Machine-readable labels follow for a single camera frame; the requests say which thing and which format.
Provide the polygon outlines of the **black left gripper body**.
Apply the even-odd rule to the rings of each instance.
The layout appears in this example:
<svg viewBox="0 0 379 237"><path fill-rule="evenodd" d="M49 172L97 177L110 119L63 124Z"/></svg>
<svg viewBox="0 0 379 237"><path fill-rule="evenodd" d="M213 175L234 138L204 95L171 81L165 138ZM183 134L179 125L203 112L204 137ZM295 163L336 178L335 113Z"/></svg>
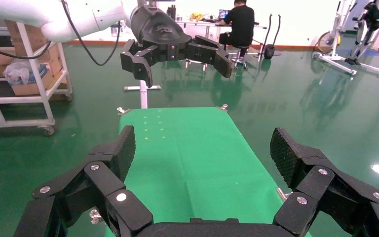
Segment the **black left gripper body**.
<svg viewBox="0 0 379 237"><path fill-rule="evenodd" d="M142 63L141 51L156 46L154 56L148 64L193 58L192 37L185 34L182 27L159 8L136 7L131 15L131 29L137 39L130 57L131 63Z"/></svg>

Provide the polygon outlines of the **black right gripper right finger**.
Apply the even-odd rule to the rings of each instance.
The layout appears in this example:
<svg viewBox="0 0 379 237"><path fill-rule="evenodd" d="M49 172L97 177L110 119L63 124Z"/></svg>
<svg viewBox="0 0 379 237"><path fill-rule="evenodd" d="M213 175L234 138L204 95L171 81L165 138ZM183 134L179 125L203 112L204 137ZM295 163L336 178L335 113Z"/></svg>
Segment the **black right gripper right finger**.
<svg viewBox="0 0 379 237"><path fill-rule="evenodd" d="M324 212L353 237L379 237L379 189L340 171L316 148L276 128L270 155L291 193L273 224L303 237Z"/></svg>

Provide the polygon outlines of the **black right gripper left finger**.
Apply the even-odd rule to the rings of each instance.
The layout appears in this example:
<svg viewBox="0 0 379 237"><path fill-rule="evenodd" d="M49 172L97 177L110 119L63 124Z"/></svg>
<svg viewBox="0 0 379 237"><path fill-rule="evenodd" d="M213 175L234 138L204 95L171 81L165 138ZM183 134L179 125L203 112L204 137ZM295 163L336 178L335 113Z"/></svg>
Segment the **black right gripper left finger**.
<svg viewBox="0 0 379 237"><path fill-rule="evenodd" d="M113 142L92 148L81 165L37 186L14 235L65 237L84 212L96 208L115 236L137 236L153 215L124 182L135 151L134 128L127 125Z"/></svg>

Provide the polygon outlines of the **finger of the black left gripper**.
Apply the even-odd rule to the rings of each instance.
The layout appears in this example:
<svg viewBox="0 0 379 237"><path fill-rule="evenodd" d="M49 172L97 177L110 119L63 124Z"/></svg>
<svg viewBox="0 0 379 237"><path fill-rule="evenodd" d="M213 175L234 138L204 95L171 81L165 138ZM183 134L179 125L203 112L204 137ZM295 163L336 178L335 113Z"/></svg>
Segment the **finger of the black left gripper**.
<svg viewBox="0 0 379 237"><path fill-rule="evenodd" d="M136 80L144 81L148 88L153 86L151 66L158 62L158 46L144 47L129 39L120 53L121 67L131 72Z"/></svg>
<svg viewBox="0 0 379 237"><path fill-rule="evenodd" d="M224 45L202 36L195 36L185 47L185 56L192 61L209 64L223 77L232 73L232 61L224 50Z"/></svg>

